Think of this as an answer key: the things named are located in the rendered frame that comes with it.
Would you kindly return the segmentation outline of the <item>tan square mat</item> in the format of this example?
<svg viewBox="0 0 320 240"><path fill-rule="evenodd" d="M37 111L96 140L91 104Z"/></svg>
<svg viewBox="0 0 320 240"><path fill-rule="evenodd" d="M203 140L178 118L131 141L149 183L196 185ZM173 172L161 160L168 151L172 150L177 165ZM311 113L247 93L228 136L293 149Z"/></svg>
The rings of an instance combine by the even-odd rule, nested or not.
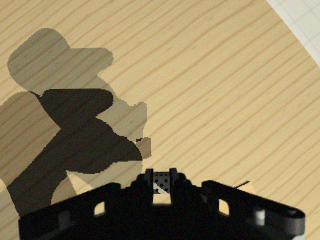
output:
<svg viewBox="0 0 320 240"><path fill-rule="evenodd" d="M249 193L253 193L256 195L255 191L254 191L254 188L251 184L250 181L236 187L237 189L240 189L240 190L243 190L243 191L246 191L246 192L249 192ZM219 199L219 211L229 215L229 208L228 208L228 205Z"/></svg>

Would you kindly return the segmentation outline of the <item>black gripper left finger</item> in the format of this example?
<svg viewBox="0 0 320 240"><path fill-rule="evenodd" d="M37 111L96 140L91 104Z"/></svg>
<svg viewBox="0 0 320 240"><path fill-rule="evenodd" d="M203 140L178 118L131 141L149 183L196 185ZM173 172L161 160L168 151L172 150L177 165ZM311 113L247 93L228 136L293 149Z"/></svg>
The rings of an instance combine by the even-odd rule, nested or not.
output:
<svg viewBox="0 0 320 240"><path fill-rule="evenodd" d="M73 224L94 216L95 207L103 201L104 212L153 203L153 173L153 168L146 168L145 173L131 182L130 187L121 189L120 183L111 182L28 213L18 220L19 239L50 240Z"/></svg>

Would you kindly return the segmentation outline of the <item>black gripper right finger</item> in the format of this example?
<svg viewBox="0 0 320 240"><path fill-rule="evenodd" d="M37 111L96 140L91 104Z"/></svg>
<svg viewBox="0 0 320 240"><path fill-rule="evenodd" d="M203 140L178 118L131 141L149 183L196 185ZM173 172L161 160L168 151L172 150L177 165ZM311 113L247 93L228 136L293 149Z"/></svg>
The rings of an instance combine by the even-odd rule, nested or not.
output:
<svg viewBox="0 0 320 240"><path fill-rule="evenodd" d="M254 226L273 240L305 240L306 215L300 209L213 180L197 187L176 168L169 168L169 176L171 203L223 213L219 211L220 199L227 203L229 216Z"/></svg>

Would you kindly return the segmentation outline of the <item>white die with black pips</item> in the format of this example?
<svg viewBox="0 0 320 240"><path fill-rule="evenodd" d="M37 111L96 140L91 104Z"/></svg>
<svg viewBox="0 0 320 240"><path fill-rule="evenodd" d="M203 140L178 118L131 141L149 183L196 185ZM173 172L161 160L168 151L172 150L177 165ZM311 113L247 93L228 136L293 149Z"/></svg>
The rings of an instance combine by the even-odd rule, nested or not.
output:
<svg viewBox="0 0 320 240"><path fill-rule="evenodd" d="M154 194L170 194L169 171L153 173L153 192Z"/></svg>

